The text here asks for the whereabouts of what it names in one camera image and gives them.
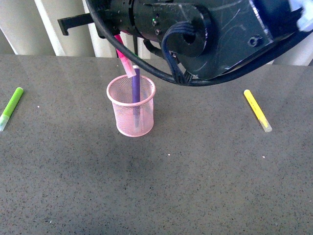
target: speckled countertop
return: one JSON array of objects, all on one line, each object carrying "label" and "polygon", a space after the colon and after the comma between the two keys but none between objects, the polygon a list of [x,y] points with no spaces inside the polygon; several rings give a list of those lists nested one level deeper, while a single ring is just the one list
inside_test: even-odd
[{"label": "speckled countertop", "polygon": [[148,75],[155,126],[135,139],[106,97],[122,74],[117,59],[0,56],[0,111],[25,90],[0,133],[1,235],[313,234],[313,67],[206,88]]}]

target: pink mesh pen holder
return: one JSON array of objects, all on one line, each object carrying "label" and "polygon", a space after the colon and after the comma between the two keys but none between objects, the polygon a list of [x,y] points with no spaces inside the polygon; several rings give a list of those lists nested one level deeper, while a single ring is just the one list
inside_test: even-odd
[{"label": "pink mesh pen holder", "polygon": [[107,95],[112,101],[116,126],[120,133],[139,137],[151,131],[153,119],[153,97],[156,87],[152,80],[140,76],[140,102],[133,103],[132,78],[117,77],[109,83]]}]

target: pink marker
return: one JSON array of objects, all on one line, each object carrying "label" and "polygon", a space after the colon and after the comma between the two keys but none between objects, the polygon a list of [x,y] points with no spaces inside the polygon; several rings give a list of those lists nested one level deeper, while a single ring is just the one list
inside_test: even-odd
[{"label": "pink marker", "polygon": [[[117,34],[115,35],[115,38],[123,44],[121,35]],[[129,78],[136,76],[136,72],[133,68],[132,62],[130,59],[128,59],[122,52],[120,52],[118,49],[116,49],[118,57],[121,59],[122,65],[125,69],[125,72]]]}]

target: marker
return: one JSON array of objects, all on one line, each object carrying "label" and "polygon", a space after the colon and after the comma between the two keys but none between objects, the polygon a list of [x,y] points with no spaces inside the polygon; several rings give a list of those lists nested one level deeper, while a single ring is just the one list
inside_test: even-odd
[{"label": "marker", "polygon": [[[115,35],[115,38],[123,45],[123,40],[121,38],[121,35],[117,34]],[[118,54],[118,57],[120,58],[122,65],[124,67],[124,70],[128,76],[128,78],[136,76],[136,72],[133,69],[133,65],[130,59],[128,59],[122,52],[116,49],[116,52]]]},{"label": "marker", "polygon": [[12,95],[8,105],[5,107],[2,115],[0,116],[0,131],[3,131],[6,124],[8,123],[15,107],[17,106],[24,90],[21,87],[17,87],[14,94]]},{"label": "marker", "polygon": [[260,106],[256,102],[255,98],[253,97],[252,93],[250,90],[245,90],[244,95],[249,102],[252,110],[254,111],[256,117],[258,118],[260,124],[262,125],[263,129],[265,132],[271,132],[272,127],[270,126],[268,120],[266,119],[264,113],[262,112]]},{"label": "marker", "polygon": [[[133,77],[133,103],[140,102],[140,68],[137,65],[133,66],[136,76]],[[135,127],[139,126],[140,106],[134,107]]]}]

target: yellow marker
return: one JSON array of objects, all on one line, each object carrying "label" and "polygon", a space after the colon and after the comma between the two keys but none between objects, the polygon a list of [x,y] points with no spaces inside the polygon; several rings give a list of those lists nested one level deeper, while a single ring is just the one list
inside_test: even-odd
[{"label": "yellow marker", "polygon": [[260,121],[260,124],[262,125],[263,129],[265,130],[265,132],[271,132],[272,131],[272,127],[270,126],[270,124],[269,124],[268,120],[266,119],[265,115],[263,114],[260,106],[258,105],[258,103],[256,102],[255,98],[253,97],[251,91],[250,90],[245,90],[244,91],[244,95],[245,95],[247,101],[249,102],[251,108],[253,109],[256,117]]}]

